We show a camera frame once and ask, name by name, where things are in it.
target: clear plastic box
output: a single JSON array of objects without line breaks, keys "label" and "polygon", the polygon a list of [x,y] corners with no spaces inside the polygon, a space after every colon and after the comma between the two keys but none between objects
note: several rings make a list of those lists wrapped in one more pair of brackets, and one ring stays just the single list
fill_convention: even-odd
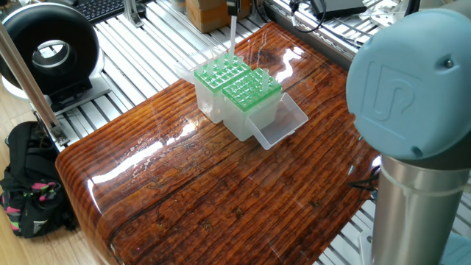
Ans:
[{"label": "clear plastic box", "polygon": [[240,141],[253,135],[268,150],[308,120],[273,77],[259,68],[252,71],[242,57],[229,63],[228,56],[211,47],[175,67],[181,78],[195,84],[198,108],[212,122],[224,121]]},{"label": "clear plastic box", "polygon": [[233,61],[230,63],[229,54],[222,54],[213,62],[196,68],[194,85],[198,108],[213,123],[222,121],[224,118],[222,89],[251,70],[241,57],[233,56]]},{"label": "clear plastic box", "polygon": [[281,85],[273,77],[268,79],[268,88],[262,89],[262,70],[255,69],[233,84],[223,88],[224,126],[240,141],[245,141],[253,132],[245,126],[247,117],[257,113],[255,126],[263,128],[275,119],[281,98]]},{"label": "clear plastic box", "polygon": [[281,95],[274,121],[266,126],[263,124],[260,126],[258,121],[263,117],[262,112],[254,112],[246,120],[245,127],[253,133],[265,150],[293,134],[297,128],[308,121],[308,117],[287,93]]}]

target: keyboard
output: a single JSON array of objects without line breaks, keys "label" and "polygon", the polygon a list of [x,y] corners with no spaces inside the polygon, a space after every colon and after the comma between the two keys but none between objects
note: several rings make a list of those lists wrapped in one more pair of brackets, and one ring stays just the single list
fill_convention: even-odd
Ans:
[{"label": "keyboard", "polygon": [[79,1],[79,4],[74,8],[81,12],[90,23],[95,24],[122,13],[124,11],[124,3],[123,0]]}]

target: glossy wooden table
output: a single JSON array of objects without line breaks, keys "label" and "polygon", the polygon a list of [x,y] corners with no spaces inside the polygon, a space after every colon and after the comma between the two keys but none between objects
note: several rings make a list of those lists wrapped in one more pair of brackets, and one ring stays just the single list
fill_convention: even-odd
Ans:
[{"label": "glossy wooden table", "polygon": [[91,247],[111,264],[312,264],[361,206],[345,183],[377,155],[347,73],[276,24],[239,43],[309,121],[269,151],[198,110],[180,80],[60,153]]}]

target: metal pole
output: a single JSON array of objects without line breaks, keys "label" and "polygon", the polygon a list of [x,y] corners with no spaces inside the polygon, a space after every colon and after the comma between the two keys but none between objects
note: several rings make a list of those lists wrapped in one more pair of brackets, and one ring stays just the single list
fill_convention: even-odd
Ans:
[{"label": "metal pole", "polygon": [[135,27],[142,27],[144,24],[139,17],[138,10],[135,6],[135,0],[123,0],[124,2],[124,16]]},{"label": "metal pole", "polygon": [[46,128],[52,132],[53,137],[56,138],[60,145],[66,144],[68,139],[59,121],[47,104],[46,99],[44,99],[44,95],[39,89],[35,78],[29,71],[28,66],[26,66],[26,63],[23,61],[23,58],[2,23],[0,23],[0,55],[18,80],[21,88],[23,88],[24,92],[28,95],[33,106],[35,106]]},{"label": "metal pole", "polygon": [[469,169],[438,171],[382,158],[371,264],[439,264]]}]

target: metal slatted platform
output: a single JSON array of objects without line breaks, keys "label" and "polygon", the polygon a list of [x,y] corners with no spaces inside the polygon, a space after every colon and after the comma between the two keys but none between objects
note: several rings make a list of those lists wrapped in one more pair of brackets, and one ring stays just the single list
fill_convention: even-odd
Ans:
[{"label": "metal slatted platform", "polygon": [[[289,0],[265,1],[290,19],[287,15],[291,12]],[[364,3],[370,7],[368,12],[373,12],[384,4],[391,4],[391,1],[366,0]],[[309,8],[303,7],[298,13],[297,18],[303,24],[310,27],[317,25]],[[142,29],[136,29],[123,15],[118,15],[95,25],[100,46],[105,53],[105,67],[101,75],[112,92],[58,116],[71,140],[70,144],[177,81],[177,74],[173,70],[176,61],[208,46],[225,50],[230,45],[229,27],[202,34],[185,14],[174,11],[167,0],[149,2],[143,23]],[[239,21],[236,42],[249,37],[262,26],[263,22],[255,16]],[[327,21],[325,27],[360,42],[367,41],[370,35],[379,30],[367,15],[333,19]],[[329,30],[320,29],[319,33],[312,35],[351,60],[358,49],[351,41],[339,38]],[[375,204],[365,202],[314,264],[360,264],[358,238],[362,231],[373,228],[374,214]],[[471,195],[464,195],[453,231],[471,238],[470,220]]]}]

